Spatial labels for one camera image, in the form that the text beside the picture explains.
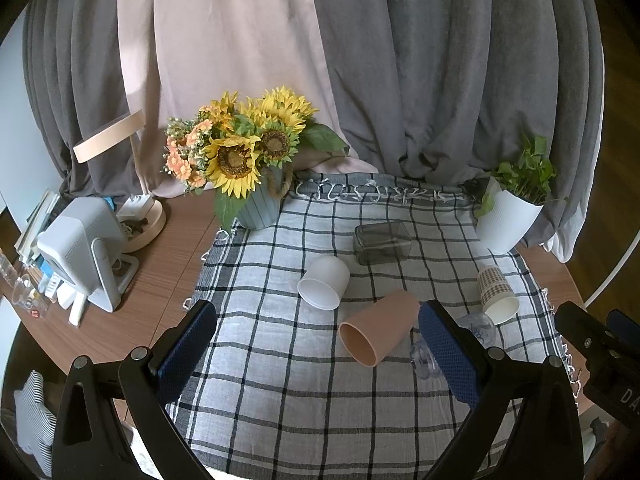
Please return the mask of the patterned paper cup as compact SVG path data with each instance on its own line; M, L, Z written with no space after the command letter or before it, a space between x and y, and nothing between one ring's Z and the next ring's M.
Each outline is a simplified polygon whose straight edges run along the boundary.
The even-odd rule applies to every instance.
M477 274L480 303L491 321L500 325L514 318L520 302L498 266L483 266Z

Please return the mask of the blue ribbed vase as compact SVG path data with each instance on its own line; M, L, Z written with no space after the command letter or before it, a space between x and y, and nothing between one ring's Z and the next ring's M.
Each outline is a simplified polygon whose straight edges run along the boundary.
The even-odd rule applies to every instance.
M236 217L239 225L253 231L273 226L279 218L282 202L291 188L292 180L290 165L284 168L267 167L262 172L260 185L248 196Z

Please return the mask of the smoky square glass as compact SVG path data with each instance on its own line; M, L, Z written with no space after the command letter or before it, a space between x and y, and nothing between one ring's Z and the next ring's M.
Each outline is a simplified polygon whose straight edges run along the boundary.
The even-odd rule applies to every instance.
M354 252L362 266L406 260L413 239L404 222L394 220L360 224L354 231Z

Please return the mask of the clear glass with blue print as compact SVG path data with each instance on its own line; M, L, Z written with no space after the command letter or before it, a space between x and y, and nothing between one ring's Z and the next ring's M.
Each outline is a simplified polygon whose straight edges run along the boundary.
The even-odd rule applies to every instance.
M471 313L457 319L460 328L470 332L484 347L494 346L498 341L498 328L483 312ZM450 349L450 341L445 336L421 337L409 352L410 362L417 378L428 379L442 376L442 362L455 356L457 349Z

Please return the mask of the stack of books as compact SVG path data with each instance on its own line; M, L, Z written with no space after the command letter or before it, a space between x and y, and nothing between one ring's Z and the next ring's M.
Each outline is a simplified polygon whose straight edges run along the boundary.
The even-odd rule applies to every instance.
M27 264L32 260L32 255L36 251L37 237L51 221L54 208L59 200L60 194L58 192L47 190L27 218L25 231L14 244L19 263Z

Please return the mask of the striped star cushion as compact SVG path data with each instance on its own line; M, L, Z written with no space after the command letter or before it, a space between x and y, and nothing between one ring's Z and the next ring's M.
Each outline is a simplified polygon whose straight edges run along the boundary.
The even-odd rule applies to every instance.
M56 417L44 403L44 381L39 372L30 372L23 388L14 392L14 402L18 446L50 478Z

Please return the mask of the white paper cup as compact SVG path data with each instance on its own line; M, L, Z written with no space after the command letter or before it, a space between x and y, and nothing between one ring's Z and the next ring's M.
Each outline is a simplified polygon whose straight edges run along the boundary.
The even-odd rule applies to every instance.
M334 256L314 260L297 283L297 292L307 304L319 310L335 310L350 280L346 263Z

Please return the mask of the white plant pot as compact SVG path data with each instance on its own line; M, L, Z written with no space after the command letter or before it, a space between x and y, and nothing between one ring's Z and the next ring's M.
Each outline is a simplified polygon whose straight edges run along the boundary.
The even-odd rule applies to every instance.
M510 252L525 236L542 211L504 190L494 177L490 177L485 194L476 212L476 234L491 252Z

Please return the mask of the beige curtain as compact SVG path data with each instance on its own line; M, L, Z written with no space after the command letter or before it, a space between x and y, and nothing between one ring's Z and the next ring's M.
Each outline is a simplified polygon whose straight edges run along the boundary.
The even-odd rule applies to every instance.
M348 94L363 75L370 0L117 0L120 65L129 106L145 114L142 174L169 198L182 184L163 172L171 117L189 118L224 91L258 96L287 86L347 143L344 155L305 148L299 169L375 174L375 134Z

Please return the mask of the green potted plant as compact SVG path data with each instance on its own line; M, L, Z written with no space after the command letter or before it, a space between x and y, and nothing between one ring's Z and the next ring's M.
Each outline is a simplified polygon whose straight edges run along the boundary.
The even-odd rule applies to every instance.
M499 191L534 206L544 206L548 202L558 202L551 197L551 183L556 177L556 169L547 154L548 139L544 136L530 136L521 131L522 150L515 162L504 160L488 172L491 181L498 184Z

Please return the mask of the white chair frame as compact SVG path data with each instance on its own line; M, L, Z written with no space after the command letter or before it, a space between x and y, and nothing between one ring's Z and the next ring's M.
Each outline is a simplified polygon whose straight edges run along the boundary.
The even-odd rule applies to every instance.
M584 307L586 309L588 309L599 298L602 292L604 292L605 289L608 288L608 285L611 284L612 281L614 281L614 278L616 278L617 274L620 273L620 270L623 269L623 267L625 266L629 258L632 256L632 254L638 247L639 243L640 243L640 230L637 231L636 235L632 239L631 243L629 244L629 246L627 247L623 255L620 257L620 260L617 261L612 271L603 280L603 282L597 287L597 289L585 300Z

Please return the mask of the pink plastic cup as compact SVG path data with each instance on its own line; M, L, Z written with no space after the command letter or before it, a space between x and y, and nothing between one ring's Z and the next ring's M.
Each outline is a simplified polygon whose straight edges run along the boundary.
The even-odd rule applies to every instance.
M376 367L412 329L420 304L413 294L395 290L338 326L346 351L365 367Z

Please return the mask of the sunflower bouquet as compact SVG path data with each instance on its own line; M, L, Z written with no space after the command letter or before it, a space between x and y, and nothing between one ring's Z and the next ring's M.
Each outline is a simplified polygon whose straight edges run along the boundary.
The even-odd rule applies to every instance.
M211 186L215 216L229 232L247 206L262 203L260 193L282 200L302 148L348 153L346 141L316 121L317 112L306 96L285 86L243 101L226 91L192 119L168 119L164 171L189 192Z

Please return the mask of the grey curtain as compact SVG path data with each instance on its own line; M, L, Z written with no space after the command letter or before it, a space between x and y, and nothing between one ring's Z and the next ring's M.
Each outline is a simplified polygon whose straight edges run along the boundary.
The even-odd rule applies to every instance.
M382 174L459 184L544 136L551 197L525 235L561 261L585 223L600 151L604 65L593 0L370 0L363 75L348 94ZM68 195L125 197L142 174L145 114L127 101L117 0L32 0L32 112Z

